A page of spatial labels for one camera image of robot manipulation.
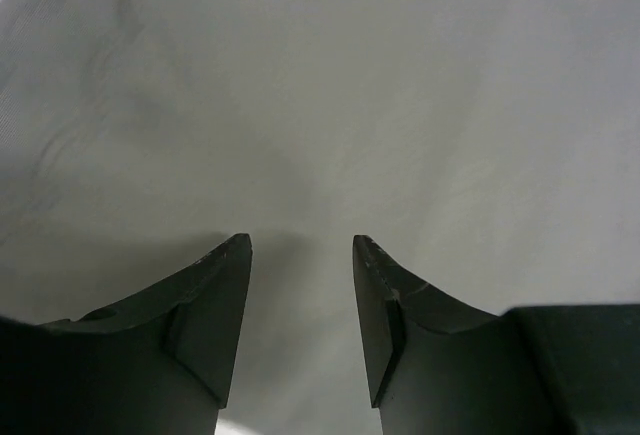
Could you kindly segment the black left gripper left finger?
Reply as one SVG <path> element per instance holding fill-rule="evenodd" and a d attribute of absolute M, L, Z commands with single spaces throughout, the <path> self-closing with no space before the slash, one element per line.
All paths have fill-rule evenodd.
<path fill-rule="evenodd" d="M 5 434 L 211 434 L 228 401 L 251 274 L 236 234 L 77 320 L 1 321 Z"/>

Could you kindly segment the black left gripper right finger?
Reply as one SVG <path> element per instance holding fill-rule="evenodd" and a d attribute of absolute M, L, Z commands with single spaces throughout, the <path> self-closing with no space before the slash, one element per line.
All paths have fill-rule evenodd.
<path fill-rule="evenodd" d="M 372 406 L 387 434 L 635 434 L 639 308 L 516 307 L 493 315 L 353 240 Z"/>

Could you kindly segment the grey cloth placemat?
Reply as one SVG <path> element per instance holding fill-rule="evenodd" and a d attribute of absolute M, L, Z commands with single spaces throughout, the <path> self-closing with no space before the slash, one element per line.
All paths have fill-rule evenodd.
<path fill-rule="evenodd" d="M 639 0 L 1 0 L 1 311 L 77 318 L 234 233 L 223 418 L 376 434 L 372 237 L 490 312 L 639 298 Z"/>

